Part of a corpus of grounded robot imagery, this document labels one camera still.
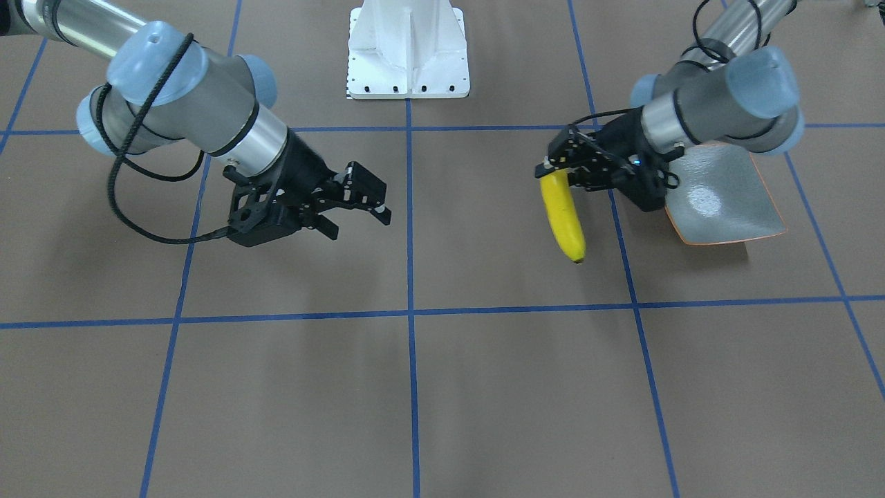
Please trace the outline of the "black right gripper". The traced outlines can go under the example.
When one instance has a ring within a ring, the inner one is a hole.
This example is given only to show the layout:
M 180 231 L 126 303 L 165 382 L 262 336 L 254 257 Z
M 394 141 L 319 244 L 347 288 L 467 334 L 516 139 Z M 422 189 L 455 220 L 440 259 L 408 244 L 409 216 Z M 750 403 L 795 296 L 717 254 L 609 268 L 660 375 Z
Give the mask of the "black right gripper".
M 293 131 L 265 172 L 245 177 L 227 166 L 223 174 L 235 185 L 225 236 L 243 247 L 283 239 L 304 228 L 338 239 L 340 228 L 322 214 L 320 201 L 341 192 L 342 208 L 366 211 L 385 226 L 391 223 L 388 184 L 360 162 L 350 162 L 336 174 Z

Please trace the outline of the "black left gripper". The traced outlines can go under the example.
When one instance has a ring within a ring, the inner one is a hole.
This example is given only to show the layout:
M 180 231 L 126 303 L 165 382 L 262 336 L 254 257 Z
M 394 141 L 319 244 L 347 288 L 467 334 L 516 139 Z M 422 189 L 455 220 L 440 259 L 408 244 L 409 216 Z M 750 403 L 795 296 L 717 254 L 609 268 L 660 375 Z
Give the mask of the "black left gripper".
M 600 117 L 615 119 L 596 132 L 584 132 L 579 123 L 563 127 L 547 146 L 534 178 L 568 170 L 568 184 L 585 192 L 617 190 L 644 212 L 664 208 L 669 192 L 680 186 L 667 156 L 658 154 L 646 138 L 642 108 L 605 111 Z

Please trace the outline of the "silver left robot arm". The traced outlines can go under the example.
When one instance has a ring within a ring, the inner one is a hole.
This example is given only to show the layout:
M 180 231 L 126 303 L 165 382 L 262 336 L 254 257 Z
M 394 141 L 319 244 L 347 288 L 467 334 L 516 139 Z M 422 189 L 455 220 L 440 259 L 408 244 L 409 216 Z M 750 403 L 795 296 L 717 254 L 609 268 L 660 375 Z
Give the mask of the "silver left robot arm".
M 664 75 L 633 86 L 625 109 L 582 132 L 567 124 L 548 145 L 534 175 L 588 192 L 619 190 L 642 211 L 660 210 L 680 180 L 670 164 L 720 140 L 752 154 L 782 154 L 801 139 L 800 89 L 771 32 L 796 1 L 734 1 Z

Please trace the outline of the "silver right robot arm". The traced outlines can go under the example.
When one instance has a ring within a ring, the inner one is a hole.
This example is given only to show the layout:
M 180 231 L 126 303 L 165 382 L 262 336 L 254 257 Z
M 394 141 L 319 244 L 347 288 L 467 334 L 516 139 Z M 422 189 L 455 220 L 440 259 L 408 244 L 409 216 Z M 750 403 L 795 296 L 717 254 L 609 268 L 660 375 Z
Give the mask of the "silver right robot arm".
M 272 112 L 274 73 L 259 57 L 224 56 L 162 20 L 144 20 L 106 1 L 3 1 L 2 35 L 33 33 L 82 48 L 108 61 L 104 85 L 80 102 L 80 135 L 114 159 L 106 191 L 123 224 L 165 245 L 229 239 L 253 247 L 316 230 L 336 239 L 325 212 L 369 212 L 390 224 L 386 183 L 357 162 L 337 173 Z M 179 176 L 151 172 L 133 162 L 163 145 L 186 140 L 199 158 L 215 158 L 234 184 L 227 224 L 188 239 L 168 239 L 142 229 L 123 214 L 116 198 L 122 167 L 160 182 Z

